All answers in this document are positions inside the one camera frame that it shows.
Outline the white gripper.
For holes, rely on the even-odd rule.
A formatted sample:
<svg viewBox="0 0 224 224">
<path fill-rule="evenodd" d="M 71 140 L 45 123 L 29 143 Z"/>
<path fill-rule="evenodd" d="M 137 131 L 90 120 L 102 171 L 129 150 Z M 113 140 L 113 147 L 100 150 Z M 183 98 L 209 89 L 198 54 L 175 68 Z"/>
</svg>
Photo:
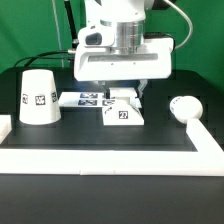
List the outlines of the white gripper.
<svg viewBox="0 0 224 224">
<path fill-rule="evenodd" d="M 78 81 L 100 81 L 109 94 L 106 81 L 140 80 L 139 98 L 148 79 L 171 74 L 174 40 L 162 33 L 143 33 L 134 26 L 114 30 L 91 26 L 80 30 L 75 53 L 74 77 Z"/>
</svg>

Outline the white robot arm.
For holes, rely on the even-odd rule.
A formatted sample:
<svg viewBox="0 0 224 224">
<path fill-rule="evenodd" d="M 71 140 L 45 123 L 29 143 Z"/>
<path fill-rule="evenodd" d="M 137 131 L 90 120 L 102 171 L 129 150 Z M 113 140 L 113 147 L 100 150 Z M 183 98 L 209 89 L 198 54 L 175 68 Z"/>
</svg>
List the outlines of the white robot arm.
<svg viewBox="0 0 224 224">
<path fill-rule="evenodd" d="M 74 77 L 79 81 L 137 80 L 142 94 L 150 79 L 170 76 L 174 39 L 144 29 L 147 10 L 165 0 L 85 0 L 87 26 L 78 33 Z"/>
</svg>

